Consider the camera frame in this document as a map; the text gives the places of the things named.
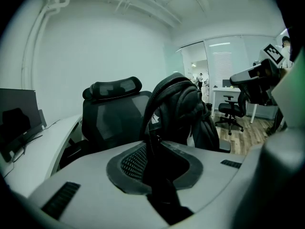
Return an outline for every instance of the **chair base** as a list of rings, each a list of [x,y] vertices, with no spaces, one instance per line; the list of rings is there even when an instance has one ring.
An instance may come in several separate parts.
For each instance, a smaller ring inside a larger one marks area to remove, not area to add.
[[[240,127],[241,128],[241,130],[240,130],[241,132],[244,131],[244,128],[240,124],[237,123],[237,121],[235,119],[235,116],[232,116],[232,115],[230,115],[229,118],[225,118],[225,117],[221,116],[220,117],[220,121],[215,122],[215,126],[217,126],[217,124],[219,124],[219,123],[228,123],[229,124],[229,135],[232,135],[231,124]]]

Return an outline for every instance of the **mesh chair back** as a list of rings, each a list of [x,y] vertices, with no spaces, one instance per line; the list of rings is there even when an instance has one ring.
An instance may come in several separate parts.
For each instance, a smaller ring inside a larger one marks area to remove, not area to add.
[[[83,103],[82,132],[99,151],[139,141],[151,92]]]

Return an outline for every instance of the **mesh panel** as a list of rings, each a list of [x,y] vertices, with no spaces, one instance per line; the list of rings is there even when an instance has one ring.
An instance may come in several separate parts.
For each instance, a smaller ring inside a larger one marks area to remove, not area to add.
[[[120,87],[124,88],[125,92],[128,92],[128,91],[135,89],[135,84],[132,80],[127,80],[125,82],[122,82],[120,84]]]
[[[148,99],[139,94],[95,105],[98,108],[95,125],[107,149],[139,141]]]
[[[110,84],[100,85],[100,95],[108,96],[109,92],[113,90],[113,86]]]
[[[121,162],[122,171],[129,177],[143,182],[143,174],[147,165],[146,146],[139,149],[136,153],[126,157]]]

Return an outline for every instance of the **vent grille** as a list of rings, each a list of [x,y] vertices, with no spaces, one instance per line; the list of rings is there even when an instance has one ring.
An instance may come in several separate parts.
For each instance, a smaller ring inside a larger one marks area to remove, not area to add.
[[[142,147],[136,153],[126,157],[121,162],[121,169],[129,177],[143,182],[143,174],[147,165],[146,146]]]
[[[80,184],[66,182],[42,207],[42,211],[54,219],[59,219],[79,188]]]
[[[227,159],[223,160],[220,163],[223,164],[223,165],[226,165],[226,166],[231,166],[231,167],[237,168],[237,169],[239,169],[240,166],[242,165],[241,163],[237,163],[237,162],[227,160]]]

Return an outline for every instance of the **chair headrest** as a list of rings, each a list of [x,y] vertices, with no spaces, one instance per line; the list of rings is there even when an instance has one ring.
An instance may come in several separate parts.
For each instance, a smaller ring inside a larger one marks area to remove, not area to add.
[[[115,82],[96,82],[82,93],[84,99],[111,99],[138,93],[142,89],[142,83],[135,77],[115,81]]]

